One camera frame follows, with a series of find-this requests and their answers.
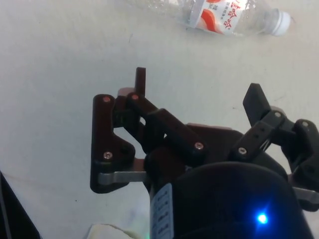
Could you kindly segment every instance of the bottle cap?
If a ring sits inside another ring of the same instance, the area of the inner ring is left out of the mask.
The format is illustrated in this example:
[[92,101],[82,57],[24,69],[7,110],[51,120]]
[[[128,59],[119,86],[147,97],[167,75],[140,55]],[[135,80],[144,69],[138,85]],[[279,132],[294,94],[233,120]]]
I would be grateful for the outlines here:
[[277,25],[271,34],[273,36],[284,35],[290,26],[290,22],[291,22],[291,17],[289,13],[285,11],[279,11],[279,19],[278,19]]

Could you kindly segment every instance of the red and white label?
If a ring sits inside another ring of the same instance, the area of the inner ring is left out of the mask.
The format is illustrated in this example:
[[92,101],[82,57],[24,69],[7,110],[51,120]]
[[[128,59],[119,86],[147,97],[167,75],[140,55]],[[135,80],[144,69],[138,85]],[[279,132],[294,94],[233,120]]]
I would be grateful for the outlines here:
[[231,35],[248,0],[205,0],[197,28]]

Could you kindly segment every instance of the plastic water bottle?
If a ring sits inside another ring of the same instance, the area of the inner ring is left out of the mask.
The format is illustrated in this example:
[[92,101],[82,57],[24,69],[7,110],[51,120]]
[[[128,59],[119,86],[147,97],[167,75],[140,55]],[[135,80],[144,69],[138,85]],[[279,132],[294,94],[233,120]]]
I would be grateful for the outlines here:
[[290,26],[287,12],[271,8],[264,0],[126,0],[174,18],[193,28],[224,35],[247,36],[258,33],[281,36]]

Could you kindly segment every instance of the screw head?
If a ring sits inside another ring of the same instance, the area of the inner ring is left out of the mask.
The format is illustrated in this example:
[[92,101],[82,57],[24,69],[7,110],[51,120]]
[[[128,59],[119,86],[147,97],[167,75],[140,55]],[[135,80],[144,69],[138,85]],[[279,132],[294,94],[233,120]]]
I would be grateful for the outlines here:
[[136,100],[139,99],[139,96],[138,95],[132,95],[132,99],[136,101]]
[[240,154],[242,154],[242,155],[245,155],[245,154],[247,153],[247,149],[245,149],[245,148],[239,148],[239,149],[238,149],[238,152],[239,152]]
[[111,158],[113,157],[113,154],[112,154],[111,152],[105,152],[105,153],[103,154],[103,157],[104,157],[105,159],[111,159]]
[[197,142],[195,144],[195,148],[198,149],[198,150],[202,150],[204,148],[204,145],[202,143],[200,143],[200,142]]
[[106,103],[108,103],[108,102],[111,101],[111,98],[108,97],[108,96],[105,96],[105,97],[103,97],[103,101],[106,102]]

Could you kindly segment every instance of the bottle label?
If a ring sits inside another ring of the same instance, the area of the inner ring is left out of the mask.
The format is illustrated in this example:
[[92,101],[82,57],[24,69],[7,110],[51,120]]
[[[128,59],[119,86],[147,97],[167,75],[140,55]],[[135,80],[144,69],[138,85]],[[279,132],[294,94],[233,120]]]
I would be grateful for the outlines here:
[[205,0],[196,27],[231,35],[248,0]]
[[173,197],[170,183],[162,187],[151,202],[151,239],[173,239]]

